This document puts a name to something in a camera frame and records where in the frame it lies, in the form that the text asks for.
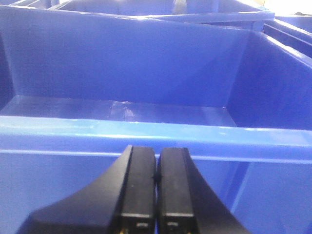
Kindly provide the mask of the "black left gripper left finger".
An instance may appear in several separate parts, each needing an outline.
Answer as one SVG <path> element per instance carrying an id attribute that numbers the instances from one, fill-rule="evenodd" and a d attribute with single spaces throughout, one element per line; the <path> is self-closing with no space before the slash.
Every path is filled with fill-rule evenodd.
<path id="1" fill-rule="evenodd" d="M 155 153 L 128 145 L 99 177 L 74 194 L 31 212 L 19 234 L 153 234 Z"/>

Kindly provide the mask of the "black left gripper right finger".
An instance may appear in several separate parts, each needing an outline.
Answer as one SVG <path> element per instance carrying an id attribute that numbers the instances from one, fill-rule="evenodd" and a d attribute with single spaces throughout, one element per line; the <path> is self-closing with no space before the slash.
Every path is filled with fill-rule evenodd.
<path id="1" fill-rule="evenodd" d="M 157 175 L 158 233 L 249 233 L 203 178 L 187 148 L 163 148 Z"/>

